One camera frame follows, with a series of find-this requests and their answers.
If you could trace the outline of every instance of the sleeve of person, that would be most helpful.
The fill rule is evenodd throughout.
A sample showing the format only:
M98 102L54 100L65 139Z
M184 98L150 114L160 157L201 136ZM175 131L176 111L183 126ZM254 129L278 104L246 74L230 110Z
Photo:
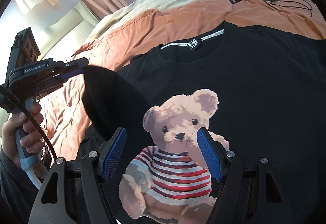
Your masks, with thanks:
M26 173L13 165L0 150L0 193L22 224L27 224L37 189Z

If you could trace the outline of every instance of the black cable bundle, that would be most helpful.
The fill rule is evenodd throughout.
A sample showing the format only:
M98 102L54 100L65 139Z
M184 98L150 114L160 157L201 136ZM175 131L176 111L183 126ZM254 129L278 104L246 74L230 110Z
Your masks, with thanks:
M308 6L306 6L305 4L302 4L300 2L297 2L297 1L292 1L292 0L276 0L275 2L292 2L292 3L297 3L297 4L300 4L304 7L298 7L298 6L282 6L282 5L278 5L278 4L275 4L273 2L269 2L270 0L263 0L267 5L269 5L270 7L272 7L273 9L275 10L278 10L277 8L275 8L274 6L279 6L279 7L283 7L283 8L300 8L300 9L306 9L308 11L310 11L310 17L312 17L312 6L309 4L309 2L305 1L305 0L302 0L304 2L306 2Z

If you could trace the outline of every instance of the screw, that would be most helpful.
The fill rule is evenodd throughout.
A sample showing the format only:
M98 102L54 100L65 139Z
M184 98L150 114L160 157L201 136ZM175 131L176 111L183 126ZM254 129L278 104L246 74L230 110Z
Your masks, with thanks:
M56 164L61 164L63 163L63 158L57 158L57 160L55 161Z
M268 160L266 158L260 158L260 162L263 164L266 164L268 162Z
M91 157L91 158L96 157L97 156L97 151L89 152L88 156Z
M227 152L226 152L226 155L227 155L228 157L230 157L230 158L235 157L235 153L234 153L233 151L227 151Z

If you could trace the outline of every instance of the clothing label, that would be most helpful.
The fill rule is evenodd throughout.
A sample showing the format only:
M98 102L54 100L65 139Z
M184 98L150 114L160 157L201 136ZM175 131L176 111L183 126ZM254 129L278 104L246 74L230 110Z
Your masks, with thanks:
M213 38L215 36L221 35L223 33L224 33L224 29L222 29L222 30L220 30L218 32L214 32L214 33L212 33L210 35L207 35L205 37L202 37L202 38L200 38L198 40L192 39L189 43L169 43L169 44L166 44L166 45L162 46L161 49L164 49L165 47L168 47L170 45L177 45L177 46L186 46L190 50L195 51L202 41L205 41L207 39L210 39L210 38Z

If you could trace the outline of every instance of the person's finger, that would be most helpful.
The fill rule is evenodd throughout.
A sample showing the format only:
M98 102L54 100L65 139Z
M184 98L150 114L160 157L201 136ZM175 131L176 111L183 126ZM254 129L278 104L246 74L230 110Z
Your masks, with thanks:
M36 115L34 115L35 120L37 121L38 124L43 122L43 115L41 113L38 113ZM33 132L35 130L35 125L32 124L32 122L30 120L27 120L24 124L23 124L23 129L25 132L30 133Z
M38 141L36 142L34 145L27 147L26 151L30 154L35 154L35 153L39 153L42 148L43 148L43 142L42 141Z
M40 141L41 138L42 137L40 133L37 130L35 130L32 133L29 133L28 135L24 136L20 142L22 147L30 147L34 145L36 142Z
M23 113L12 115L12 117L6 123L4 123L2 127L2 136L4 138L13 136L15 134L15 130L22 126L25 121L26 116Z
M41 105L36 102L32 105L32 107L29 109L32 115L38 114L42 110Z

